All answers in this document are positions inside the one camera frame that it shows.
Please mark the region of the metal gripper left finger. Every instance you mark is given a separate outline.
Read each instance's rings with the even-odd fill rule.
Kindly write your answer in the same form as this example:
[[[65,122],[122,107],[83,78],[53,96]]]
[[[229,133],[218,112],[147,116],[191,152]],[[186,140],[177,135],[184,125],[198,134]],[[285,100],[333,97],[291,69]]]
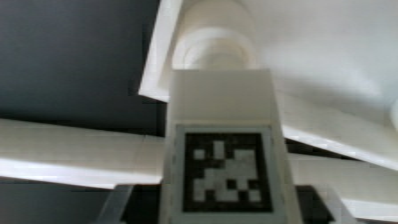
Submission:
[[[159,185],[117,185],[93,224],[157,224]]]

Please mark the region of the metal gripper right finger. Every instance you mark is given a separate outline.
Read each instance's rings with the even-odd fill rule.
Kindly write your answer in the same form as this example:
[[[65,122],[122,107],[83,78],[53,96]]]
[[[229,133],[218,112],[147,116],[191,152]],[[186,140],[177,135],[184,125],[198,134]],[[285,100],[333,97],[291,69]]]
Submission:
[[[319,185],[296,185],[303,224],[358,224],[335,191]]]

